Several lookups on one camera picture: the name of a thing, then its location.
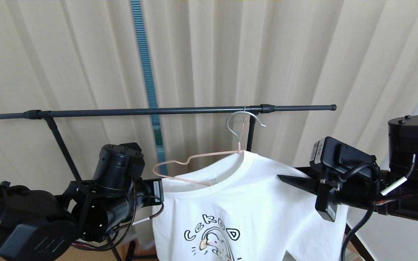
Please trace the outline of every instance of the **metal hook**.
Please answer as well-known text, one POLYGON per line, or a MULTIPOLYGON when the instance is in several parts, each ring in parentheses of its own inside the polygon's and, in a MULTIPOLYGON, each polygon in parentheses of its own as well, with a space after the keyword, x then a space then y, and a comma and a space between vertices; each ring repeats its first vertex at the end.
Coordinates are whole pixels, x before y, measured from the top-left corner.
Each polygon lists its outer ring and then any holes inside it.
POLYGON ((237 137, 237 141, 239 142, 239 136, 238 136, 238 134, 236 134, 233 130, 232 130, 232 128, 230 128, 230 125, 229 125, 229 120, 230 120, 230 118, 232 117, 232 116, 234 116, 235 114, 249 114, 249 115, 251 115, 252 117, 254 117, 254 119, 257 121, 257 123, 259 123, 259 125, 260 126, 262 126, 262 127, 266 127, 264 124, 262 124, 262 122, 261 122, 261 120, 256 116, 256 115, 254 115, 254 114, 252 114, 251 112, 249 112, 249 111, 235 111, 234 113, 232 113, 232 114, 230 114, 230 116, 228 116, 227 117, 227 128, 229 129, 229 131, 231 132, 231 133, 233 133, 233 135, 235 135, 235 137, 237 137))

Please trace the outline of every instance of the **pink clothes hanger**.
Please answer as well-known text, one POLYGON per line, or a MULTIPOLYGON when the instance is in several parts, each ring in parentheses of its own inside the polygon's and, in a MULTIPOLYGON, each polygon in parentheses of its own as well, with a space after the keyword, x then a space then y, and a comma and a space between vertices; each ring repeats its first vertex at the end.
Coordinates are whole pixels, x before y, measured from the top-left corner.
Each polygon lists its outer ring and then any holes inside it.
POLYGON ((181 181, 190 182, 190 183, 194 183, 194 184, 199 184, 199 185, 204 185, 204 186, 210 186, 209 184, 204 183, 204 182, 198 182, 198 181, 184 179, 184 178, 179 178, 179 177, 169 177, 169 176, 166 176, 166 175, 158 174, 156 172, 156 167, 159 167, 161 165, 165 165, 165 164, 168 164, 168 163, 177 163, 177 164, 180 164, 180 165, 187 165, 191 159, 193 159, 193 158, 199 158, 199 157, 207 157, 207 156, 215 156, 215 155, 227 155, 227 154, 234 154, 234 153, 243 153, 243 150, 241 149, 241 143, 239 141, 239 136, 238 136, 238 134, 236 134, 230 128, 230 125, 229 125, 230 118, 232 116, 234 116, 235 114, 249 114, 250 116, 254 117, 254 119, 257 121, 257 123, 259 123, 260 126, 265 127, 265 125, 262 124, 262 122, 259 120, 259 118, 256 115, 252 114, 251 112, 249 112, 249 111, 235 111, 234 113, 230 114, 230 116, 227 117, 226 124, 227 124, 227 128, 229 129, 229 131, 233 135, 235 135, 235 137, 237 137, 237 150, 229 150, 227 152, 212 152, 212 153, 197 154, 197 155, 193 155, 193 156, 189 157, 186 162, 179 162, 179 161, 176 161, 176 160, 164 161, 164 162, 161 162, 161 163, 158 163, 158 164, 154 165, 154 167, 152 168, 152 172, 154 174, 156 174, 157 176, 159 176, 159 177, 171 178, 171 179, 181 180, 181 181))

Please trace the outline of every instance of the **curtain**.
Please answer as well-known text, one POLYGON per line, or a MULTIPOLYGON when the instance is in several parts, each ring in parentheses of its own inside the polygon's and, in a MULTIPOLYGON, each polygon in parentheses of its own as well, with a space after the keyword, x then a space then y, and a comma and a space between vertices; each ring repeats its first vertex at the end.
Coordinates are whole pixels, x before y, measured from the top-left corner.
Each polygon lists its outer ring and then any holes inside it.
MULTIPOLYGON (((143 0, 141 7, 159 107, 337 104, 337 111, 260 114, 267 127, 256 126, 253 152, 274 160, 307 166, 325 136, 383 160, 386 122, 418 102, 418 0, 143 0)), ((146 107, 129 1, 0 1, 0 113, 146 107)), ((233 150, 226 117, 161 116, 167 159, 233 150)), ((242 117, 234 118, 240 131, 242 117)), ((144 178, 153 177, 149 116, 56 121, 84 179, 104 144, 133 141, 145 154, 144 178)), ((169 173, 217 159, 169 165, 169 173)), ((1 180, 55 194, 73 180, 45 122, 0 121, 1 180)))

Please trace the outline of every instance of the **horizontal black bar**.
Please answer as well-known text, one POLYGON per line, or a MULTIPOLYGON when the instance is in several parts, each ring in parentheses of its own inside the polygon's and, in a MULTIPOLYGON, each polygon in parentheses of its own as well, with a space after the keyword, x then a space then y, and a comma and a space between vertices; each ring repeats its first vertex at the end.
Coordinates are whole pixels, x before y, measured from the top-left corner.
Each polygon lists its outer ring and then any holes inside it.
MULTIPOLYGON (((270 104, 256 106, 225 106, 225 107, 183 107, 156 109, 85 109, 81 111, 38 111, 36 119, 47 117, 93 117, 93 116, 132 116, 132 115, 164 115, 164 114, 199 114, 199 113, 231 113, 249 111, 252 113, 269 113, 274 111, 334 111, 336 105, 305 105, 275 106, 270 104)), ((0 114, 0 119, 23 119, 23 113, 0 114)))

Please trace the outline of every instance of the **clothing tag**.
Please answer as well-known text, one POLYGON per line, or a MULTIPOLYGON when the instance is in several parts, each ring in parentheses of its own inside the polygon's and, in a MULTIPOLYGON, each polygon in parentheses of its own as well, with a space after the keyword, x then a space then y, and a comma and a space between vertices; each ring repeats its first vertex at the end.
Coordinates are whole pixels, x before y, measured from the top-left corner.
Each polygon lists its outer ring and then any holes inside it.
POLYGON ((218 181, 217 181, 217 177, 213 177, 213 178, 211 178, 211 179, 209 179, 209 184, 212 186, 212 185, 214 185, 214 184, 217 184, 217 183, 219 183, 218 181))

